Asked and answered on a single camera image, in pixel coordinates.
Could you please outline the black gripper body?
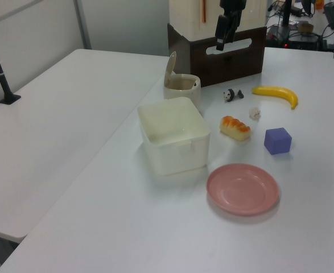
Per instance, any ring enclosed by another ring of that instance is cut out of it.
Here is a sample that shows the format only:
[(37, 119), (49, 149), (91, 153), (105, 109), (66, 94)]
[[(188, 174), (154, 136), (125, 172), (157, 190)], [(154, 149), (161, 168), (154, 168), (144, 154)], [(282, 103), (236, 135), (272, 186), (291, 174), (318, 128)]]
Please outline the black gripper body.
[(220, 0), (220, 7), (224, 10), (224, 16), (241, 15), (246, 0)]

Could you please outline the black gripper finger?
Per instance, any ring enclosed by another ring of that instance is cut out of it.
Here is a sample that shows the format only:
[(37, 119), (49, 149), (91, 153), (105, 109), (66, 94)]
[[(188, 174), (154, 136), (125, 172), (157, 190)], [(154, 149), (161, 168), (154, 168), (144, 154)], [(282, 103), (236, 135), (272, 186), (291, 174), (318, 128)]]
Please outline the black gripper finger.
[(217, 39), (216, 49), (218, 51), (222, 51), (224, 49), (227, 26), (228, 26), (227, 17), (224, 15), (220, 15), (218, 17), (216, 31), (215, 31), (215, 37)]
[(242, 11), (232, 11), (226, 17), (228, 20), (225, 43), (232, 43), (238, 26), (240, 25)]

